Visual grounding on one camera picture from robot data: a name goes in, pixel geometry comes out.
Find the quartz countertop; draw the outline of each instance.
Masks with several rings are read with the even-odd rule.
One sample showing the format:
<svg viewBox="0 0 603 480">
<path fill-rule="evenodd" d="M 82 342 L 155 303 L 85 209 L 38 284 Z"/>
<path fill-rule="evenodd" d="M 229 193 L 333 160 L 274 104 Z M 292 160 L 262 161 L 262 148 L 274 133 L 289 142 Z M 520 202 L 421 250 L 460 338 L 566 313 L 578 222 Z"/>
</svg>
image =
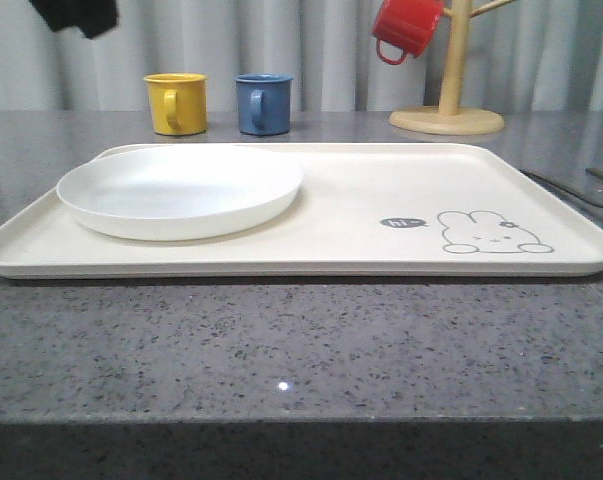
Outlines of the quartz countertop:
<svg viewBox="0 0 603 480">
<path fill-rule="evenodd" d="M 603 114 L 481 137 L 387 113 L 233 113 L 172 138 L 146 112 L 0 112 L 0 225 L 105 149 L 174 142 L 464 142 L 603 200 Z M 583 278 L 0 277 L 0 422 L 603 419 L 603 272 Z"/>
</svg>

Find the table surface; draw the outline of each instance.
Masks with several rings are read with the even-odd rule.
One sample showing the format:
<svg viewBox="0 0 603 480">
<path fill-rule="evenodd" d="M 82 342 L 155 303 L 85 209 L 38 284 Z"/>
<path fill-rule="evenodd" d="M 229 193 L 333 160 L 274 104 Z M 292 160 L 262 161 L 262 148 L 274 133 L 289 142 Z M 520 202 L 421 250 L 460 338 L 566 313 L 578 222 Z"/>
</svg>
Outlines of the table surface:
<svg viewBox="0 0 603 480">
<path fill-rule="evenodd" d="M 71 168 L 132 143 L 470 143 L 603 200 L 584 173 L 603 168 L 603 114 L 513 115 L 477 137 L 387 118 L 297 113 L 290 133 L 259 138 L 237 131 L 235 113 L 210 113 L 208 132 L 172 138 L 147 112 L 0 112 L 0 225 Z M 603 272 L 0 277 L 0 422 L 268 419 L 603 419 Z"/>
</svg>

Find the tray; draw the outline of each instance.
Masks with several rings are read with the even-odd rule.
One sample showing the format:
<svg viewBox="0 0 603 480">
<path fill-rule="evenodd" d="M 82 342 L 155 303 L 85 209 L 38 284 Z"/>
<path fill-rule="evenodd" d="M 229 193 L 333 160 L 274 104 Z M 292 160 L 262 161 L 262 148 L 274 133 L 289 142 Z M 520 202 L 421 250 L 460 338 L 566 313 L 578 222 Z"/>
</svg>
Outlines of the tray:
<svg viewBox="0 0 603 480">
<path fill-rule="evenodd" d="M 265 224 L 200 240 L 126 240 L 81 226 L 51 190 L 0 227 L 0 275 L 579 276 L 603 270 L 603 230 L 483 148 L 249 145 L 296 153 L 303 170 L 294 202 Z M 126 145 L 97 158 L 164 146 Z"/>
</svg>

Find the bunny illustration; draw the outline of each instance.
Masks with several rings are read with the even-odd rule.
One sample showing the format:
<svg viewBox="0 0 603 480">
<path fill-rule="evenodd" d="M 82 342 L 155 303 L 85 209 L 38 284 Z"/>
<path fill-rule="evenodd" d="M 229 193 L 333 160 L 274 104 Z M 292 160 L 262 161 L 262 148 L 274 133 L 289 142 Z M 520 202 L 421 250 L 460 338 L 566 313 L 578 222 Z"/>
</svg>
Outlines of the bunny illustration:
<svg viewBox="0 0 603 480">
<path fill-rule="evenodd" d="M 477 210 L 470 213 L 448 211 L 437 216 L 445 228 L 443 247 L 449 253 L 550 253 L 550 245 L 541 243 L 532 232 L 508 221 L 502 215 Z"/>
</svg>

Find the wooden mug tree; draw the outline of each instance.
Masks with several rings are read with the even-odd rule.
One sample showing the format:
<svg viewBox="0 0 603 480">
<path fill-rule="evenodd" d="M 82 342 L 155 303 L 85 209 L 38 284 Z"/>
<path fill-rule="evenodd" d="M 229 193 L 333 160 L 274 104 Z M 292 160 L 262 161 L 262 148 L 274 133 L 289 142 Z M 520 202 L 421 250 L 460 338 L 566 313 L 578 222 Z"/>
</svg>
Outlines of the wooden mug tree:
<svg viewBox="0 0 603 480">
<path fill-rule="evenodd" d="M 513 1 L 493 0 L 473 9 L 472 0 L 452 0 L 452 8 L 443 9 L 443 16 L 450 19 L 450 39 L 439 105 L 394 111 L 390 115 L 392 125 L 416 132 L 448 135 L 476 135 L 504 128 L 503 117 L 498 113 L 461 107 L 460 99 L 471 19 Z"/>
</svg>

